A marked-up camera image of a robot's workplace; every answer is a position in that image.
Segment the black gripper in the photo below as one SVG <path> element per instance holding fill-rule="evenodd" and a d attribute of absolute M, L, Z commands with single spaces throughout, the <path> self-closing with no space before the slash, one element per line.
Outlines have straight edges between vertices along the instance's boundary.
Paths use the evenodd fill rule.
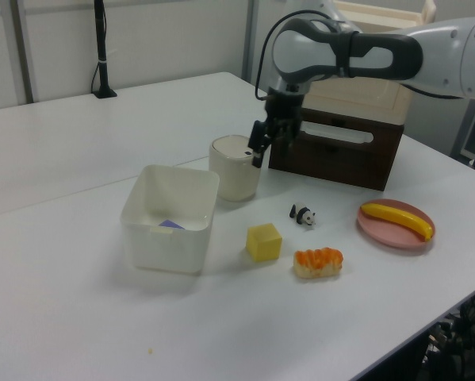
<path fill-rule="evenodd" d="M 252 165 L 261 167 L 271 138 L 281 138 L 280 155 L 288 156 L 301 127 L 303 94 L 286 94 L 270 88 L 266 96 L 266 121 L 255 121 L 248 141 Z"/>

